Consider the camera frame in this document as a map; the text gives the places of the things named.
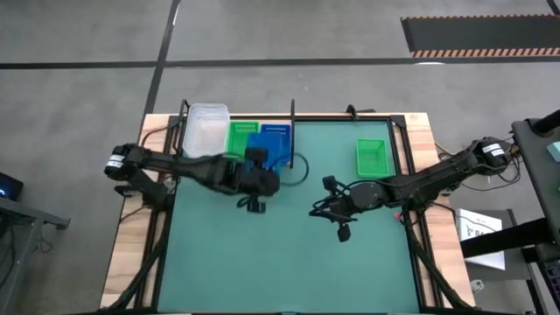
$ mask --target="blue basket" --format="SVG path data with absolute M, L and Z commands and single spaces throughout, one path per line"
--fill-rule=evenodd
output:
M 276 133 L 252 133 L 248 135 L 247 140 L 248 148 L 265 148 L 268 152 L 269 158 L 262 165 L 264 168 L 270 168 L 272 165 L 272 170 L 275 173 L 280 172 L 282 156 L 282 136 Z M 253 167 L 252 164 L 248 166 L 248 170 Z
M 290 162 L 291 158 L 291 126 L 289 124 L 264 124 L 261 125 L 261 133 L 278 134 L 282 136 L 282 149 L 280 151 L 280 165 Z

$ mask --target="green tray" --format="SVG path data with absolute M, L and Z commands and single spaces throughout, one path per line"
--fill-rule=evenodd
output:
M 358 176 L 383 178 L 389 175 L 387 146 L 383 140 L 358 139 Z
M 249 134 L 256 132 L 259 132 L 259 122 L 231 122 L 229 124 L 227 153 L 234 153 L 245 157 Z

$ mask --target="black mat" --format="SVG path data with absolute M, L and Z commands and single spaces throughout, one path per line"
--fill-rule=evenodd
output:
M 560 16 L 404 17 L 413 57 L 560 54 Z

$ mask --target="wooden table frame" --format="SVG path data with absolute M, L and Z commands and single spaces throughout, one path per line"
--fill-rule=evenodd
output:
M 141 138 L 148 132 L 164 128 L 170 124 L 170 117 L 176 115 L 147 115 L 144 120 Z M 327 119 L 350 119 L 350 114 L 297 114 L 296 118 L 307 119 L 307 117 L 322 117 Z M 423 168 L 431 166 L 438 162 L 438 155 L 431 134 L 428 116 L 425 113 L 404 113 L 404 114 L 375 114 L 363 113 L 363 118 L 381 118 L 393 116 L 401 117 L 400 124 L 403 128 L 399 128 L 394 124 L 393 140 L 396 144 L 398 161 L 395 166 L 400 165 L 401 173 L 408 173 L 409 169 L 420 171 Z M 232 115 L 232 119 L 257 119 L 266 117 L 267 119 L 285 120 L 290 119 L 288 114 L 242 114 Z M 165 151 L 165 143 L 171 139 L 170 133 L 161 131 L 152 134 L 145 147 L 153 151 Z M 155 172 L 147 171 L 154 180 L 158 179 Z M 439 203 L 448 204 L 447 198 L 440 197 Z M 126 199 L 122 208 L 122 216 L 138 209 L 141 206 L 141 197 Z M 151 212 L 145 209 L 130 216 L 118 228 L 115 237 L 115 245 L 111 257 L 108 274 L 101 296 L 100 307 L 111 305 L 127 287 L 130 280 L 139 271 L 143 259 L 149 253 L 150 247 L 146 247 L 146 242 L 152 244 L 159 240 L 164 228 L 165 213 Z M 420 224 L 415 225 L 414 230 L 416 236 L 426 248 L 429 255 L 435 260 L 435 263 L 444 277 L 447 279 L 451 287 L 463 298 L 468 304 L 474 305 L 474 298 L 469 284 L 469 278 L 466 273 L 465 261 L 461 253 L 459 237 L 455 229 L 455 222 L 452 213 L 439 206 L 432 206 L 425 213 Z M 146 235 L 153 232 L 153 241 L 149 240 Z M 425 267 L 415 257 L 412 260 L 413 269 L 418 268 L 419 273 L 415 272 L 416 291 L 419 296 L 419 304 L 425 306 L 449 306 L 448 302 L 441 297 L 438 290 L 434 290 L 433 282 L 428 275 Z M 154 296 L 155 279 L 157 273 L 163 272 L 163 268 L 158 267 L 158 262 L 151 268 L 147 276 L 143 292 L 143 301 L 131 302 L 129 307 L 142 307 L 152 305 L 151 300 Z

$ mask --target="white paper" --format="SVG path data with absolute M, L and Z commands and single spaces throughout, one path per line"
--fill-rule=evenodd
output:
M 484 234 L 491 234 L 494 231 L 501 231 L 501 220 L 489 217 L 484 214 L 475 213 L 465 209 L 459 209 L 457 218 L 459 238 L 461 241 L 471 239 Z M 504 252 L 492 253 L 487 255 L 479 255 L 476 257 L 465 258 L 468 263 L 477 263 L 483 266 L 496 268 L 498 270 L 506 269 L 506 261 Z

